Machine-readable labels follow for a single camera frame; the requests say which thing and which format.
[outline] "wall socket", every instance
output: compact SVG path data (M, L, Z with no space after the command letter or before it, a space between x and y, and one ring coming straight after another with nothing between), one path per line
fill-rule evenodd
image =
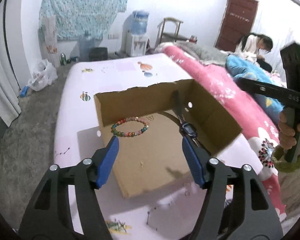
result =
M108 34L108 40L118 40L118 39L119 39L119 33Z

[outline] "pink blanket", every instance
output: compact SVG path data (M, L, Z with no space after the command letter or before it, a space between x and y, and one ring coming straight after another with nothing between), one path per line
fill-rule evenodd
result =
M165 53L201 84L236 119L242 134L258 155L264 168L259 177L265 186L281 220L285 218L285 206L280 199L278 172L270 155L279 143L279 132L270 118L253 98L234 83L225 68L216 65L203 66L175 46L162 46Z

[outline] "blue object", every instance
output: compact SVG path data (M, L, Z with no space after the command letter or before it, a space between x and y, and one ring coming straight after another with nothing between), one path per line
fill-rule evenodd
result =
M183 137L182 139L182 150L191 171L194 182L203 188L205 180L203 178L203 168L198 160L198 157L192 149L188 139Z
M149 13L145 11L134 11L132 16L132 25L130 29L131 34L145 34L148 27Z
M151 72L145 72L145 77L152 77L152 73Z
M21 92L20 92L20 97L21 97L21 98L24 98L24 97L27 95L28 89L29 89L29 87L25 86L25 87L21 90Z
M110 172L112 170L112 166L119 152L119 139L116 136L113 136L110 142L108 143L106 148L100 149L98 151L104 151L98 153L96 156L101 157L100 163L96 163L98 170L98 178L96 180L96 185L98 188L101 188L104 184L106 184Z
M243 77L276 85L261 68L254 65L252 62L233 55L230 55L227 58L226 69L233 77L234 82L237 82L238 78ZM259 94L253 95L253 98L270 117L274 124L278 124L279 114L283 110L283 105L277 99L268 98Z
M88 62L90 50L95 46L95 39L89 34L88 31L84 32L79 40L79 50L80 50L80 61Z

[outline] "gray rug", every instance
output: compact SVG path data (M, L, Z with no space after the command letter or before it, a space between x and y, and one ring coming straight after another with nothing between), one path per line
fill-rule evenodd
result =
M71 65L60 66L52 86L19 99L21 115L0 144L0 212L18 229L27 204L53 162L54 130Z

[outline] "bead bracelet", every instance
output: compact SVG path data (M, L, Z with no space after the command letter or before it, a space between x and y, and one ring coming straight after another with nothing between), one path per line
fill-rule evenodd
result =
M119 132L116 130L117 126L120 124L123 124L125 122L129 122L129 121L136 121L136 122L141 122L144 124L144 128L142 128L139 131L135 131L135 132ZM138 118L138 117L127 117L123 120L118 121L117 123L115 123L112 127L111 127L111 132L113 133L113 135L118 136L118 137L134 137L140 134L143 134L146 130L148 130L149 128L149 123L143 119L143 118Z

